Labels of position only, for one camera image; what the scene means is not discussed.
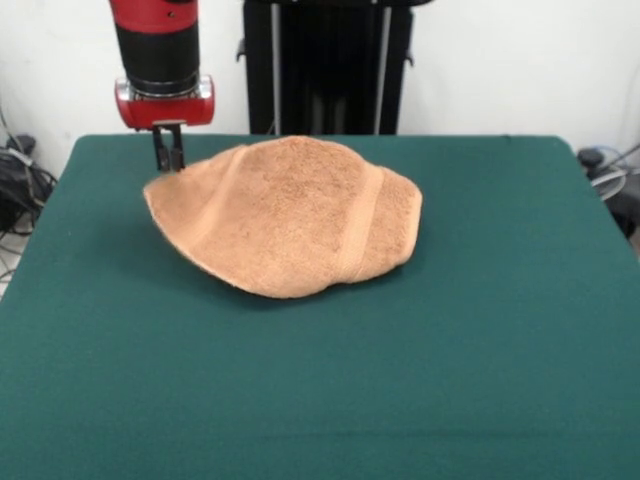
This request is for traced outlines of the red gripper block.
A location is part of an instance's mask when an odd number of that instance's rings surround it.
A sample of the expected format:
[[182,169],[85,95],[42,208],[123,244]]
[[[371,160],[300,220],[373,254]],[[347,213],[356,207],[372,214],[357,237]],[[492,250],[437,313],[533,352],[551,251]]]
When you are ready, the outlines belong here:
[[209,75],[202,76],[194,89],[184,95],[169,97],[145,96],[129,80],[115,83],[116,105],[123,123],[130,129],[151,130],[157,169],[169,170],[169,155],[162,129],[156,125],[172,124],[171,165],[175,172],[185,167],[181,125],[199,126],[212,122],[215,111],[215,89]]

